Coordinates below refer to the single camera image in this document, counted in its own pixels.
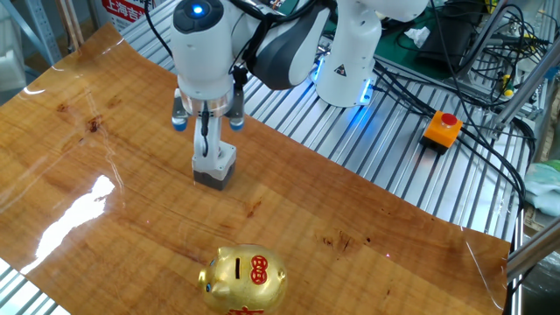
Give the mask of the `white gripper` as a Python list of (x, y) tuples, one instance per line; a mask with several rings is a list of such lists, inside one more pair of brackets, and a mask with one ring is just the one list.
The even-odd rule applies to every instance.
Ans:
[(220, 151), (221, 119), (202, 112), (194, 129), (194, 165), (217, 165)]

